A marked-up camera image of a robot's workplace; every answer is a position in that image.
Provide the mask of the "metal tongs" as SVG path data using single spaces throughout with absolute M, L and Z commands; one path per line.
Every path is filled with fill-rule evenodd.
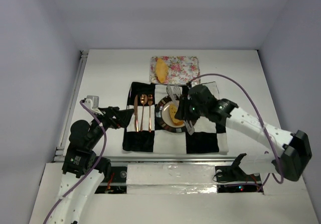
M 181 90 L 178 85 L 167 85 L 166 87 L 167 94 L 170 96 L 173 104 L 176 107 L 179 107 L 179 99 L 181 96 Z M 195 131 L 192 122 L 184 120 L 185 127 L 187 129 L 188 134 L 192 135 Z

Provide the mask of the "brown bread slice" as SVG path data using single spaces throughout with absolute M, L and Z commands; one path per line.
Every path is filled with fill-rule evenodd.
M 173 103 L 171 103 L 169 106 L 169 113 L 170 113 L 171 120 L 175 126 L 180 126 L 184 124 L 184 121 L 176 119 L 175 115 L 177 111 L 178 111 L 177 107 Z

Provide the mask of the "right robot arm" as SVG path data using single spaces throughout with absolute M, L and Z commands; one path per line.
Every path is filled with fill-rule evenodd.
M 217 99 L 205 85 L 196 85 L 179 96 L 179 120 L 195 122 L 201 117 L 223 127 L 242 133 L 271 150 L 269 154 L 253 157 L 239 154 L 230 166 L 216 168 L 218 181 L 239 181 L 256 173 L 279 174 L 289 181 L 298 181 L 312 152 L 308 136 L 276 128 L 256 118 L 228 99 Z

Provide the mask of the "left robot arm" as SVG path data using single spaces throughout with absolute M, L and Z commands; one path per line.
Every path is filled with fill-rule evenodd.
M 134 113 L 133 109 L 120 110 L 118 107 L 88 108 L 83 100 L 80 104 L 93 121 L 79 120 L 71 126 L 59 192 L 44 223 L 80 223 L 99 184 L 112 177 L 110 160 L 93 149 L 100 139 L 106 147 L 106 131 L 126 128 Z

